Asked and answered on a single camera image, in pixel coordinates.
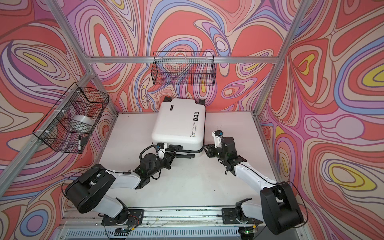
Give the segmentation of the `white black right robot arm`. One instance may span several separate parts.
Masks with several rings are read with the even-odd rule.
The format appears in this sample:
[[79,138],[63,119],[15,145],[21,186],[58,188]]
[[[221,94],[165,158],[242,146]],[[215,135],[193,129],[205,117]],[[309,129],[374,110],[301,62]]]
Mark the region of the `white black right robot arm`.
[[240,224],[265,223],[275,235],[304,223],[304,216],[293,189],[287,182],[277,182],[262,175],[241,157],[232,137],[225,137],[222,131],[213,132],[214,143],[204,146],[209,158],[217,158],[226,171],[241,179],[259,193],[260,201],[246,198],[236,202],[232,209],[223,209],[224,224],[234,221]]

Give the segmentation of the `black white suitcase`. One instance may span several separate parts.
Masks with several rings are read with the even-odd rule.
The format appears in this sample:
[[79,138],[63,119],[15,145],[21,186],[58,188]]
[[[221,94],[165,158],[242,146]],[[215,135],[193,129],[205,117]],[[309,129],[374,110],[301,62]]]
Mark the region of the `black white suitcase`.
[[152,132],[159,157],[168,152],[199,154],[205,139],[205,100],[165,97]]

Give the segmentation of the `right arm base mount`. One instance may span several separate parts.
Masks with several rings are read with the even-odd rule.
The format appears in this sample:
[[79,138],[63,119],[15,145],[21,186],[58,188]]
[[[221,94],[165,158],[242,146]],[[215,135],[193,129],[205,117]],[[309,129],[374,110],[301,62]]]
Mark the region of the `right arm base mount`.
[[239,208],[222,208],[221,211],[217,217],[221,218],[225,225],[252,224],[258,226],[262,223],[262,221],[246,217]]

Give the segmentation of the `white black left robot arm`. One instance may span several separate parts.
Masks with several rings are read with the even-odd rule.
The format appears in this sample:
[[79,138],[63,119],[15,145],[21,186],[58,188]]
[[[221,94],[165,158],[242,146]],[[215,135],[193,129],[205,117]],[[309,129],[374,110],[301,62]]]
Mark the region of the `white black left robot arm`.
[[156,154],[146,154],[134,171],[120,173],[109,171],[101,164],[94,165],[67,186],[65,197],[81,214],[98,212],[121,224],[128,219],[129,208],[119,198],[108,196],[107,192],[144,188],[151,179],[156,179],[155,174],[160,174],[164,168],[169,170],[175,157],[175,153],[166,153],[162,159]]

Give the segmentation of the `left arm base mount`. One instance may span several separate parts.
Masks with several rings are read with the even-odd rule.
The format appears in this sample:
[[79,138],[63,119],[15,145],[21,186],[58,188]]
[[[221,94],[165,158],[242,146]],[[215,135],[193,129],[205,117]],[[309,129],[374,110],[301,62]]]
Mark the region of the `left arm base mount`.
[[144,209],[123,209],[115,218],[103,216],[102,226],[140,226],[144,219]]

